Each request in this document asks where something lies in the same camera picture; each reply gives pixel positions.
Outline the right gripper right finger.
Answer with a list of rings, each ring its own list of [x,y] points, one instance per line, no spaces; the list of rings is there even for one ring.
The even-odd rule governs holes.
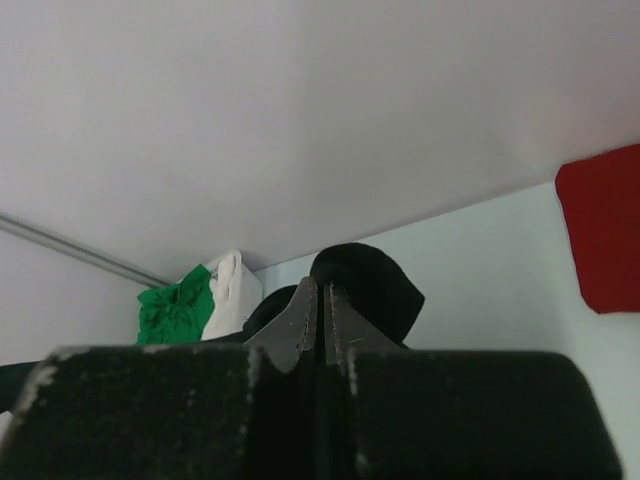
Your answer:
[[[323,289],[324,348],[327,365],[346,365],[352,351],[399,351],[401,346],[360,315],[344,291],[333,284]]]

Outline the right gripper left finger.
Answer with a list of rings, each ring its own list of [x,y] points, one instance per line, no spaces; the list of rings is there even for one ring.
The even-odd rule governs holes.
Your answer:
[[[314,348],[318,317],[318,286],[304,277],[286,308],[251,337],[246,345],[264,352],[280,372],[292,372],[303,353]]]

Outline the black t shirt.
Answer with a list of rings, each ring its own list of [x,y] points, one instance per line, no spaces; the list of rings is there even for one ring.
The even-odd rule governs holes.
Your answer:
[[[421,312],[425,297],[395,260],[382,250],[361,243],[334,245],[314,258],[309,271],[319,287],[330,284],[347,295],[351,306],[394,343],[403,341]],[[240,344],[284,311],[296,285],[275,290],[254,309],[242,330],[214,335],[205,343]],[[1,414],[14,413],[29,374],[40,363],[1,366]]]

